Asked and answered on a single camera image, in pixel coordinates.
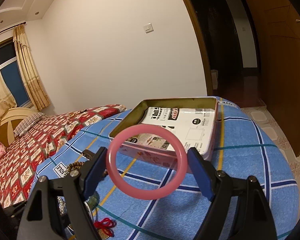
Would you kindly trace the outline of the green jade bangle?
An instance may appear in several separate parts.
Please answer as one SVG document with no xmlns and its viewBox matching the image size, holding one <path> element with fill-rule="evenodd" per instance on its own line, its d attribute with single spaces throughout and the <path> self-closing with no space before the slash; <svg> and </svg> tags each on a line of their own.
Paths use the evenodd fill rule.
<svg viewBox="0 0 300 240">
<path fill-rule="evenodd" d="M 100 196 L 96 191 L 87 200 L 87 204 L 91 211 L 93 211 L 97 208 L 99 202 L 100 202 Z"/>
</svg>

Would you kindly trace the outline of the brown wooden bead mala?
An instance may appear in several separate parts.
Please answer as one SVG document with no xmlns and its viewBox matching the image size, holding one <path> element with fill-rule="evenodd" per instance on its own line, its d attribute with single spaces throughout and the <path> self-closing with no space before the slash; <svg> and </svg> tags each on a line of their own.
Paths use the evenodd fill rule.
<svg viewBox="0 0 300 240">
<path fill-rule="evenodd" d="M 74 170 L 79 171 L 84 164 L 85 164 L 85 162 L 83 162 L 83 161 L 76 161 L 76 162 L 70 163 L 69 165 L 66 166 L 66 171 L 65 171 L 64 177 L 69 175 Z M 91 171 L 90 175 L 96 176 L 97 179 L 102 180 L 102 179 L 106 178 L 106 176 L 108 175 L 108 171 L 106 169 Z"/>
</svg>

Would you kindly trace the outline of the pink bangle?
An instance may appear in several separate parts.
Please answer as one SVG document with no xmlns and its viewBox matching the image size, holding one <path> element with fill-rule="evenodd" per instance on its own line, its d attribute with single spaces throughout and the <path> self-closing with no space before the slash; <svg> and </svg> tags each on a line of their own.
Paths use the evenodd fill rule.
<svg viewBox="0 0 300 240">
<path fill-rule="evenodd" d="M 175 176 L 168 184 L 155 190 L 142 190 L 136 187 L 132 187 L 130 184 L 124 181 L 124 179 L 117 171 L 116 155 L 120 146 L 127 138 L 140 133 L 152 133 L 165 138 L 173 146 L 173 149 L 177 156 L 178 166 Z M 110 143 L 106 155 L 106 168 L 114 185 L 123 193 L 133 198 L 142 200 L 160 199 L 171 194 L 183 181 L 187 171 L 187 167 L 187 154 L 179 139 L 172 132 L 155 125 L 139 124 L 130 126 L 122 130 L 118 135 L 114 137 L 114 139 Z"/>
</svg>

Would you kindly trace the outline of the red patterned bedspread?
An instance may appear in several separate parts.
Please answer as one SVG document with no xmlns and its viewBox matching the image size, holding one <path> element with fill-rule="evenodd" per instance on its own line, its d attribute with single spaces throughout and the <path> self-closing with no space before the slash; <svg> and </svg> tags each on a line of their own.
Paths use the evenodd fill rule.
<svg viewBox="0 0 300 240">
<path fill-rule="evenodd" d="M 27 200 L 35 171 L 80 129 L 124 112 L 124 105 L 105 105 L 46 116 L 6 147 L 0 159 L 0 204 L 9 207 Z"/>
</svg>

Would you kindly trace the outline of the blue plaid tablecloth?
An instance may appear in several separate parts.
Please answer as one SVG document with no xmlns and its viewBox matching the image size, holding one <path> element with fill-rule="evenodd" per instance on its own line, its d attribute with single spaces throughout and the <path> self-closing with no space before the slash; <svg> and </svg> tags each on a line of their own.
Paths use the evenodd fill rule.
<svg viewBox="0 0 300 240">
<path fill-rule="evenodd" d="M 284 239 L 285 157 L 233 102 L 145 100 L 81 129 L 37 168 L 19 239 Z"/>
</svg>

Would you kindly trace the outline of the cream wooden headboard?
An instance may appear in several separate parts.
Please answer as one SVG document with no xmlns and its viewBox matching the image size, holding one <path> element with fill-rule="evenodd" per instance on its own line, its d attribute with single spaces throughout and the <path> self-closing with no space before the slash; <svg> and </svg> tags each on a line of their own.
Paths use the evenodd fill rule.
<svg viewBox="0 0 300 240">
<path fill-rule="evenodd" d="M 0 120 L 0 142 L 5 147 L 10 146 L 15 141 L 14 129 L 22 120 L 37 112 L 24 107 L 10 108 Z"/>
</svg>

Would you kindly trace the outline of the grey checked pillow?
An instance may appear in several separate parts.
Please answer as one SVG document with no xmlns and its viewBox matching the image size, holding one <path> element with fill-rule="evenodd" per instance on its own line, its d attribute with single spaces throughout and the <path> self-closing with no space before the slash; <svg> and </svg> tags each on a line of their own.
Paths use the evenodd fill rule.
<svg viewBox="0 0 300 240">
<path fill-rule="evenodd" d="M 46 115 L 41 112 L 33 113 L 23 119 L 14 130 L 16 137 L 23 136 L 29 129 L 31 129 L 40 120 L 46 118 Z"/>
</svg>

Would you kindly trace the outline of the pink metal tin box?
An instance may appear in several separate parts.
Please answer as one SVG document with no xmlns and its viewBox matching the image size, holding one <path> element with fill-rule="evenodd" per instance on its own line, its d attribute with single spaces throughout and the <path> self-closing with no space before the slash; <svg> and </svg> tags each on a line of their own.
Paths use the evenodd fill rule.
<svg viewBox="0 0 300 240">
<path fill-rule="evenodd" d="M 177 168 L 178 154 L 169 138 L 185 151 L 195 148 L 205 161 L 213 155 L 218 117 L 215 97 L 147 99 L 141 101 L 110 132 L 106 158 L 114 171 L 115 151 L 150 164 Z"/>
</svg>

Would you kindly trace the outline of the beige curtain right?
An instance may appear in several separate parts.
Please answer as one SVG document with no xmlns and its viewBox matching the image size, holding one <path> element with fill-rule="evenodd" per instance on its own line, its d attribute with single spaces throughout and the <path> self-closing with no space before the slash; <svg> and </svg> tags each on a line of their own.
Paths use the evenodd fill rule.
<svg viewBox="0 0 300 240">
<path fill-rule="evenodd" d="M 41 111 L 50 106 L 51 102 L 39 77 L 23 24 L 14 27 L 13 43 L 25 90 L 34 107 Z"/>
</svg>

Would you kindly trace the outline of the window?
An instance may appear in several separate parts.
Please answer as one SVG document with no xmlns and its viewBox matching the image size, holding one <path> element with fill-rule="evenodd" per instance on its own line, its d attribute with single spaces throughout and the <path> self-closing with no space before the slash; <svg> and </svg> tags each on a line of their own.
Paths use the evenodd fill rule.
<svg viewBox="0 0 300 240">
<path fill-rule="evenodd" d="M 33 104 L 21 79 L 12 38 L 0 43 L 0 71 L 8 89 L 16 100 L 17 106 L 31 108 Z"/>
</svg>

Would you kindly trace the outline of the brown wooden door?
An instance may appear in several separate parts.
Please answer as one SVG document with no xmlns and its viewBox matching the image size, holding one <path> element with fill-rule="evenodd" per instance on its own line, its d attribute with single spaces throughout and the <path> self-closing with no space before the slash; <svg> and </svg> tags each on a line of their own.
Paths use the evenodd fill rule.
<svg viewBox="0 0 300 240">
<path fill-rule="evenodd" d="M 246 0 L 256 27 L 262 100 L 300 155 L 300 15 L 290 0 Z"/>
</svg>

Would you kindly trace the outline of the white wall switch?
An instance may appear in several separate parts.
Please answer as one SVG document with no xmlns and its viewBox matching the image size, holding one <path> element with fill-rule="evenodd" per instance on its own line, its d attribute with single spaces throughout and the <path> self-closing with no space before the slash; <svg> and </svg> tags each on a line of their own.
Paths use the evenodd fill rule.
<svg viewBox="0 0 300 240">
<path fill-rule="evenodd" d="M 147 23 L 146 25 L 144 25 L 143 29 L 144 29 L 145 33 L 151 33 L 154 31 L 151 23 Z"/>
</svg>

